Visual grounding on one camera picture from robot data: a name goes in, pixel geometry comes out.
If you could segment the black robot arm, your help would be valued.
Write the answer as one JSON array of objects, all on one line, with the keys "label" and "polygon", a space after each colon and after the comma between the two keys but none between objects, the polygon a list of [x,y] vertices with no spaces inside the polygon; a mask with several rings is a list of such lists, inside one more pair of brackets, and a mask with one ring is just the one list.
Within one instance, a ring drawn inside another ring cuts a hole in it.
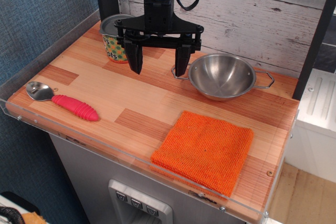
[{"label": "black robot arm", "polygon": [[174,3],[180,0],[144,0],[144,15],[117,20],[118,43],[125,49],[132,71],[140,73],[143,47],[175,49],[175,76],[185,74],[191,54],[201,49],[203,26],[180,19]]}]

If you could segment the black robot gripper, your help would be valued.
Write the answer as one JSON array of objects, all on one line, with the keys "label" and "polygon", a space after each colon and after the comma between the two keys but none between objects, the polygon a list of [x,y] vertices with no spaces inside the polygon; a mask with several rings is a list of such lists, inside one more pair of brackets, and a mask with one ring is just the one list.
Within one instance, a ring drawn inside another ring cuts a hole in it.
[{"label": "black robot gripper", "polygon": [[182,76],[191,52],[201,49],[203,26],[180,19],[174,2],[180,0],[144,0],[144,15],[114,22],[118,43],[124,48],[131,70],[141,73],[142,47],[174,48],[175,75]]}]

